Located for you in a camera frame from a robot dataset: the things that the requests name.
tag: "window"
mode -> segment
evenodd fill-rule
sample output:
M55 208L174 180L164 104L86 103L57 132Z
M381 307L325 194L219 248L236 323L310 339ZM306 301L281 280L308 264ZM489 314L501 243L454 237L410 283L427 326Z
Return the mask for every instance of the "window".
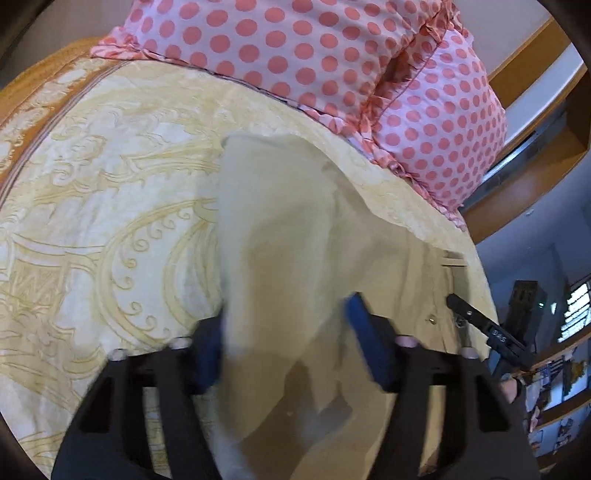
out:
M567 300L569 309L564 314L564 325L560 327L562 335L558 339L559 342L564 342L591 323L591 309L589 309L591 291L589 283L589 281L586 281L580 287L577 287Z

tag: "wall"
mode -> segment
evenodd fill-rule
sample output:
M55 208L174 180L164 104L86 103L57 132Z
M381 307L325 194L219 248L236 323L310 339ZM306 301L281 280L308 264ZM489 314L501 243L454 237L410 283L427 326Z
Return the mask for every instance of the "wall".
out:
M550 14L536 0L456 0L462 21L475 37L474 49L492 73Z
M493 301L501 321L507 315L508 301L515 280L536 280L548 294L541 326L536 337L538 351L547 348L553 341L559 325L563 322L561 300L566 285L573 284L591 274L591 202L573 209L557 222L547 234L548 247L518 260L507 258L496 264L485 265ZM552 315L550 305L556 302Z
M509 310L509 298L513 290L515 280L535 280L548 294L540 329L536 337L538 351L548 347L554 338L558 323L562 320L562 311L557 308L552 314L550 305L554 302L561 303L564 285L567 281L563 271L560 257L554 245L529 256L520 265L511 269L500 278L490 278L490 287L497 314L501 321L507 316Z
M573 284L591 274L591 204L575 210L561 224L556 239L569 283Z
M35 20L0 71L0 88L74 40L105 35L122 24L132 0L55 0Z
M562 232L564 218L591 205L591 153L535 205L476 247L493 283L503 272L530 255L548 248Z

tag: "mattress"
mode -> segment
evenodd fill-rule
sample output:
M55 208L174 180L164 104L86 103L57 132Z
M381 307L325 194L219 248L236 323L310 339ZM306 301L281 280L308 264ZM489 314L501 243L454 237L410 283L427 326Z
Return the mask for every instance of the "mattress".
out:
M44 473L110 351L157 349L219 307L217 176L233 132L311 142L375 215L460 253L470 302L496 320L469 234L404 180L276 99L197 69L91 59L94 42L0 95L0 411Z

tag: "polka dot pillow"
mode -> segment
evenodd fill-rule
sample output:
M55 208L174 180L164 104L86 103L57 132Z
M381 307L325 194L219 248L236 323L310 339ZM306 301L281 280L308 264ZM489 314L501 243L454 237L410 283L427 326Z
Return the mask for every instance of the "polka dot pillow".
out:
M449 0L135 0L96 56L205 68L359 123L389 61Z
M419 34L394 73L411 78L378 87L372 135L392 154L390 169L454 211L502 149L506 120L472 49L473 37L452 24L449 28L439 44Z

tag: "pillow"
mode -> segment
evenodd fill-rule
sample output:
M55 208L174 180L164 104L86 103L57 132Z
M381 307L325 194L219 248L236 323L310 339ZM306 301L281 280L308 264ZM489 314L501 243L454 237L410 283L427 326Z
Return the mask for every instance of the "pillow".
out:
M389 61L441 10L442 0L135 0L92 53L191 64L357 124Z
M378 87L372 136L394 157L390 169L400 168L436 203L457 210L495 161L507 125L473 37L448 28L439 44L420 33L393 72L407 80Z

